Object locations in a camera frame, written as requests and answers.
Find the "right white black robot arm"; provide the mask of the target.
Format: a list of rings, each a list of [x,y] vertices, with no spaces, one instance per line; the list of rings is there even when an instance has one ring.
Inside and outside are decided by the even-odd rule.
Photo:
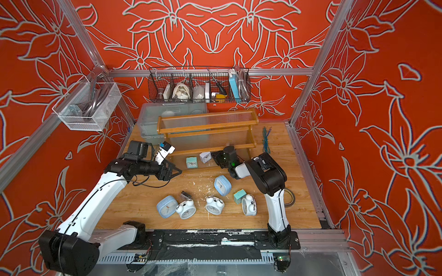
[[[215,163],[227,169],[235,179],[252,177],[258,190],[264,195],[268,209],[269,239],[275,248],[291,247],[291,226],[284,206],[284,190],[287,175],[268,153],[240,162],[233,146],[211,153]]]

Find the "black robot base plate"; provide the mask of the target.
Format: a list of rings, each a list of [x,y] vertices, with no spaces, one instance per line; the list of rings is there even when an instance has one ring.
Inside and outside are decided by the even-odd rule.
[[[300,249],[298,234],[277,243],[268,231],[255,230],[154,230],[143,245],[127,245],[118,253],[147,256],[148,261],[264,261],[288,256]]]

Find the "lilac square alarm clock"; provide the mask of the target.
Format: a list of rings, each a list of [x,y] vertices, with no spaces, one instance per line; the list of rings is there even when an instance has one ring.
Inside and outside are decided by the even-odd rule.
[[[202,163],[207,163],[212,159],[211,152],[202,152],[200,153],[199,157]]]

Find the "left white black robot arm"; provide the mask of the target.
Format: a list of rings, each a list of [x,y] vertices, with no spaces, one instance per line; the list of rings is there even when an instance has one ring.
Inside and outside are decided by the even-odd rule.
[[[110,161],[97,185],[79,207],[54,231],[38,240],[44,265],[63,275],[86,276],[97,262],[124,246],[145,247],[146,227],[127,221],[115,230],[93,235],[96,225],[116,196],[139,175],[169,182],[182,173],[167,156],[175,148],[168,142],[158,149],[147,142],[131,141],[126,153]]]

